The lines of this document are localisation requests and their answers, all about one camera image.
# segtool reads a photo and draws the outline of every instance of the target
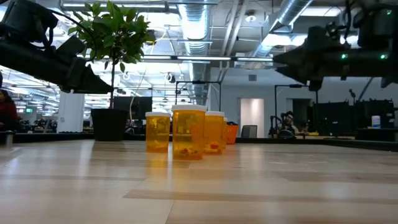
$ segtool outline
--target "white wall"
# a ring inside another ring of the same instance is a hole
[[[320,103],[341,102],[350,100],[348,92],[352,89],[358,99],[364,88],[367,78],[348,78],[347,81],[339,81],[335,78],[325,79],[322,89],[318,92]],[[395,107],[398,107],[398,84],[391,84],[385,89],[380,88],[380,78],[375,78],[369,86],[363,99],[369,98],[384,100],[393,99]],[[221,110],[225,112],[228,121],[238,123],[241,98],[262,98],[264,99],[264,127],[266,136],[271,126],[269,116],[274,115],[274,86],[250,86],[250,85],[223,85],[221,92]],[[218,110],[218,102],[215,100],[214,93],[209,95],[209,110]],[[309,92],[308,88],[287,88],[280,87],[277,90],[277,113],[286,112],[290,108],[288,99],[311,99],[315,101],[315,92]]]
[[[244,125],[257,125],[257,138],[264,138],[264,115],[264,99],[241,99],[240,133]]]

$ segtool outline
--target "red shirt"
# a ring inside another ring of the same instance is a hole
[[[17,108],[14,102],[1,102],[0,103],[0,114],[8,115],[8,117],[13,120],[18,120]]]

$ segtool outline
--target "metal frame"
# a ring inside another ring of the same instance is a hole
[[[206,84],[214,84],[217,83],[220,86],[220,93],[218,99],[218,110],[221,111],[221,82],[208,82],[208,81],[176,81],[175,82],[175,104],[177,105],[177,93],[178,93],[178,84],[180,83],[191,83],[194,85],[206,85]]]
[[[275,100],[275,117],[278,117],[277,112],[277,88],[278,87],[289,87],[289,88],[302,88],[302,87],[309,87],[308,85],[300,85],[300,84],[293,84],[293,85],[274,85],[274,100]],[[315,92],[315,103],[318,104],[318,91]],[[314,107],[314,125],[318,127],[318,113],[316,108]]]

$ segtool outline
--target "silver air duct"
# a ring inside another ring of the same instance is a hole
[[[210,7],[201,4],[178,5],[181,15],[182,32],[185,39],[203,40],[207,38],[209,28]],[[200,42],[186,42],[185,48],[188,55],[198,56],[208,54],[208,44]],[[207,64],[193,63],[190,70],[192,80],[207,81],[210,77],[210,67]],[[203,86],[194,85],[193,92],[198,105],[206,104],[206,93]]]
[[[253,57],[265,57],[271,51],[266,37],[269,32],[279,29],[283,26],[291,26],[303,11],[311,4],[313,0],[284,0],[280,10],[276,12],[276,17],[270,15],[264,22],[264,40],[253,53]]]

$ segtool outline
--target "ceiling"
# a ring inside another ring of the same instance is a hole
[[[53,0],[37,0],[39,4],[52,9],[60,10],[58,1]],[[209,43],[209,55],[219,56],[226,35],[226,26],[230,20],[230,12],[233,5],[232,0],[222,0],[218,4],[211,6],[210,14],[210,33],[206,39]],[[256,17],[255,21],[248,22],[243,19],[238,32],[237,41],[232,48],[232,55],[240,54],[248,56],[262,42],[264,36],[262,33],[264,20],[267,15],[279,10],[280,0],[274,1],[248,1],[246,12],[253,10]],[[274,37],[274,45],[285,45],[273,48],[270,55],[279,54],[292,47],[300,45],[305,39],[305,34],[310,26],[324,26],[327,22],[333,21],[341,12],[336,6],[343,8],[341,1],[319,1],[312,2],[302,16],[297,19],[294,24],[292,33],[276,35]],[[0,7],[0,17],[4,15],[5,6]],[[70,11],[64,11],[69,16],[73,15]],[[181,28],[180,16],[177,14],[163,13],[142,13],[147,21],[150,21],[150,28],[155,30],[157,42],[153,47],[147,46],[143,48],[146,55],[186,55],[184,44],[184,36]],[[55,42],[53,45],[59,46],[68,39],[67,29],[72,26],[71,22],[62,17],[58,17],[60,22],[55,30]],[[218,63],[212,63],[216,66],[210,70],[210,78],[216,80],[219,74]],[[91,67],[96,75],[99,75],[104,81],[110,83],[111,70],[104,69],[103,62],[91,63]],[[115,86],[123,88],[125,95],[130,96],[135,92],[137,96],[154,96],[155,111],[168,111],[175,101],[175,84],[169,83],[165,76],[174,75],[176,80],[192,80],[191,63],[138,63],[137,65],[127,65],[126,72],[122,73],[116,67],[116,83]],[[4,83],[3,86],[12,92],[12,97],[16,101],[24,102],[26,105],[38,105],[34,102],[40,102],[42,105],[52,106],[51,113],[49,110],[40,109],[39,111],[45,115],[52,115],[57,112],[59,100],[59,89],[50,83],[37,80],[29,75],[10,70],[6,67],[0,67]],[[249,82],[248,75],[257,75],[256,82]],[[245,70],[231,65],[225,75],[224,85],[274,85],[291,83],[292,80],[270,69]],[[178,101],[186,101],[194,103],[193,91],[191,85],[185,86],[187,91],[182,91],[178,97]],[[105,108],[109,105],[108,95],[86,95],[86,110],[90,108]]]

